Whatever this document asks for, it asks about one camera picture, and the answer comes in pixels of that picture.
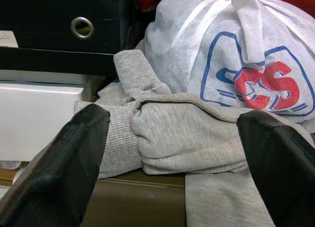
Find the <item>gray sweatshirt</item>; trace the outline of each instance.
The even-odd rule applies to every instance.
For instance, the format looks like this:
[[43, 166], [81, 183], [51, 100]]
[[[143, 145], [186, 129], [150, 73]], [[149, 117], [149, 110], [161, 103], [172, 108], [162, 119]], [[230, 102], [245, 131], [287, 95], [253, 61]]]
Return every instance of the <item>gray sweatshirt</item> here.
[[[122, 51], [114, 62], [121, 83], [102, 90], [96, 102], [111, 113], [99, 178], [140, 167], [148, 174], [190, 172], [186, 178], [188, 226], [273, 226], [246, 174], [236, 126], [239, 115], [250, 109], [221, 107], [188, 93], [171, 94], [139, 50]], [[76, 102], [75, 112], [88, 104]], [[313, 145], [301, 126], [272, 116]]]

